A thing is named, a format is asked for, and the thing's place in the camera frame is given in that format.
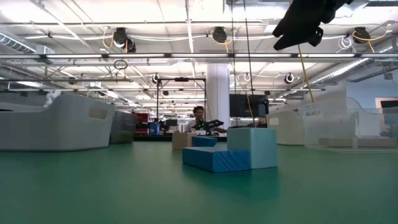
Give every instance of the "blue foam block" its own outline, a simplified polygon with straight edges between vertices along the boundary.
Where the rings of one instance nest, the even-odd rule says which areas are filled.
[[[276,130],[237,128],[227,130],[227,148],[250,151],[252,169],[277,167]]]
[[[250,169],[249,151],[215,147],[186,147],[182,162],[210,172],[232,172]]]
[[[202,136],[192,137],[192,145],[195,147],[214,147],[217,144],[217,138],[208,138]]]

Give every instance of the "pillar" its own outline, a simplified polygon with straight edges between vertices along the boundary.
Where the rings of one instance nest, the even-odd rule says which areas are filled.
[[[229,128],[229,68],[227,63],[207,65],[206,77],[206,120],[218,119]]]

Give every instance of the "green floor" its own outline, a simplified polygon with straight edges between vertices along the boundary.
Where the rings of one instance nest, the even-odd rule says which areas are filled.
[[[278,157],[277,169],[212,174],[169,142],[0,152],[0,223],[398,223],[398,154]]]

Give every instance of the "television screen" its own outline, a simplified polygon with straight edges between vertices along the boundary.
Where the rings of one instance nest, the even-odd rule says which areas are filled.
[[[265,95],[249,95],[249,101],[254,117],[265,117],[268,114]],[[229,95],[229,115],[231,117],[251,117],[246,95]]]

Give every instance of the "clear plastic barrier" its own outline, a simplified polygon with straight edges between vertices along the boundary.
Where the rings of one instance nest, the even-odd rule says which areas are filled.
[[[352,98],[299,109],[305,146],[340,152],[398,152],[398,108],[364,109]]]

